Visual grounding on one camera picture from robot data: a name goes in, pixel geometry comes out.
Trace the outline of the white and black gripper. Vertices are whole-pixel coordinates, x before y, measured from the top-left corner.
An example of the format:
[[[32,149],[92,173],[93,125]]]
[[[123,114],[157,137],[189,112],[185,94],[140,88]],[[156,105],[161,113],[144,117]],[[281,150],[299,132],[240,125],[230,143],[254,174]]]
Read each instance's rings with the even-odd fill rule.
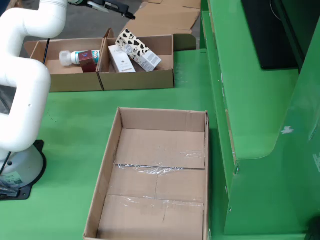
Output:
[[[86,6],[94,10],[109,13],[109,10],[121,14],[123,17],[135,20],[136,17],[133,13],[129,12],[129,6],[119,1],[108,0],[88,0]]]

